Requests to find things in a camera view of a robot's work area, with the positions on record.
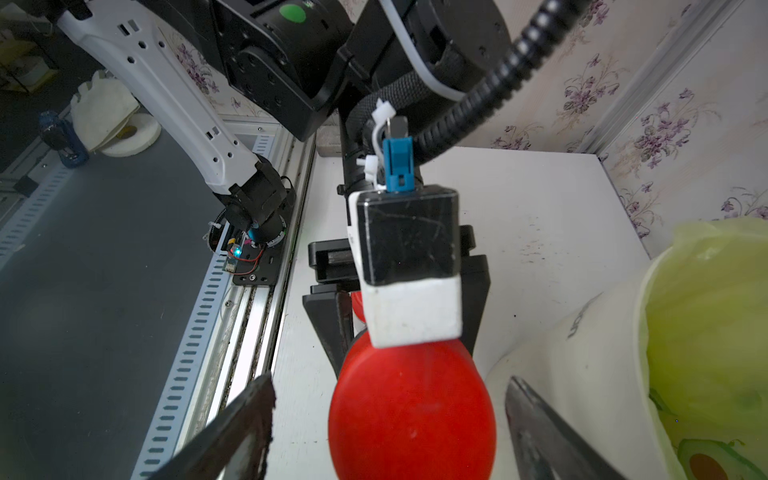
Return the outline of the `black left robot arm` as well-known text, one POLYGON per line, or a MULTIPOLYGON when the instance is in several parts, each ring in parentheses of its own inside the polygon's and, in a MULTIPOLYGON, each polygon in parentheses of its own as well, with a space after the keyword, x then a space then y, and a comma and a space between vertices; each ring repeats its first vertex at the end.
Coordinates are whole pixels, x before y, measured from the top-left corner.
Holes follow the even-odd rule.
POLYGON ((373 149, 372 114, 390 103, 411 128, 422 166, 457 145, 529 80, 588 10, 585 1, 545 1, 511 37, 491 1, 370 1, 352 21, 337 1, 32 1, 115 73, 187 154, 226 219, 259 243, 282 231, 295 197, 267 160, 236 166, 197 94, 183 95, 177 67, 150 28, 163 20, 190 40, 229 85, 306 140, 341 118, 344 182, 363 187, 357 158, 373 149))

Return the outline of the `blue bottle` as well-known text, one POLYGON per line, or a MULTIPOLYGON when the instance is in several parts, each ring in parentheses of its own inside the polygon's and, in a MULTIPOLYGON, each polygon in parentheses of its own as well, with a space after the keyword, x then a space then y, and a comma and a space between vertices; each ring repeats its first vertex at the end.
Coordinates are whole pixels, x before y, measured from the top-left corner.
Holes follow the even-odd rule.
POLYGON ((70 121, 60 118, 54 111, 43 111, 38 116, 38 126, 41 140, 58 153, 66 168, 78 168, 87 162, 88 150, 70 121))

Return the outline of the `red-lid tea jar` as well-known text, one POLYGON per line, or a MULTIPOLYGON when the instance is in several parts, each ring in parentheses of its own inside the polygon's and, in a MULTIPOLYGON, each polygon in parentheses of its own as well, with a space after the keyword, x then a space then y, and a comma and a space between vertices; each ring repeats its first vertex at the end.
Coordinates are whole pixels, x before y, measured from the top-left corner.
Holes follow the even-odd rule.
POLYGON ((328 444, 340 479, 487 479, 496 451, 487 388, 458 339, 377 349, 368 333, 335 386, 328 444))

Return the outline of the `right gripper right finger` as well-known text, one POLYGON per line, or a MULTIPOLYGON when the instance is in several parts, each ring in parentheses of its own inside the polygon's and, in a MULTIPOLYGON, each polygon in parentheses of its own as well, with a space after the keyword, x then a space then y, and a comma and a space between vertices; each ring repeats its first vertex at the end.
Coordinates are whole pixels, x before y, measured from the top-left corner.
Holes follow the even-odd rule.
POLYGON ((519 376, 507 386, 505 414, 521 479, 622 477, 519 376))

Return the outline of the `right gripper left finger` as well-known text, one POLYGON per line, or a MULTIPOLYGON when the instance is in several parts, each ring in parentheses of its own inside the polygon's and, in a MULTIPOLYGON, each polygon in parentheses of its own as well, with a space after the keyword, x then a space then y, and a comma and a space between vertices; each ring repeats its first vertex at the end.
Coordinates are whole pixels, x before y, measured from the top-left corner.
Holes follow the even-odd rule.
POLYGON ((252 380, 153 479, 263 479, 273 440, 276 392, 267 373, 252 380))

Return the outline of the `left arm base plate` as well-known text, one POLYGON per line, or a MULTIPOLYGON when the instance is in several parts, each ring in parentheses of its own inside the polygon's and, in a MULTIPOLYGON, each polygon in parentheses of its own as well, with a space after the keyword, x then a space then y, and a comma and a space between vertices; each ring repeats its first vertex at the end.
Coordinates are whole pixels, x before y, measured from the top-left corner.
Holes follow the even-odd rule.
POLYGON ((286 224, 271 243, 258 243, 220 214, 208 223, 203 239, 214 253, 216 268, 238 286, 275 286, 288 245, 286 224))

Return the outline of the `white trash bin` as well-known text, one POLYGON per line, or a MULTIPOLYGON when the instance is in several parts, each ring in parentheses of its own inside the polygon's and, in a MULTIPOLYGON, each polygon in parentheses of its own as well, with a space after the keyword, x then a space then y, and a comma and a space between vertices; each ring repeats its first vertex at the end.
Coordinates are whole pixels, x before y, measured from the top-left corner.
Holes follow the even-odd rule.
POLYGON ((504 412, 514 376, 624 477, 684 478, 650 398, 645 306, 657 267, 596 295, 490 370, 485 384, 497 426, 492 478, 518 476, 504 412))

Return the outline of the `aluminium rail frame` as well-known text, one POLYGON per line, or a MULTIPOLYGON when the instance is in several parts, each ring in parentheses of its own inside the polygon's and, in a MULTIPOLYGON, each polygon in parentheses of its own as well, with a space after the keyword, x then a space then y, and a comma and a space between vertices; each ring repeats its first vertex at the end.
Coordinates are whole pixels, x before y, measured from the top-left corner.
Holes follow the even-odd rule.
POLYGON ((274 362, 316 139, 298 141, 269 123, 249 124, 246 130, 296 190, 282 250, 260 262, 276 273, 269 283, 239 285, 224 269, 224 246, 217 246, 133 468, 134 479, 150 478, 274 362))

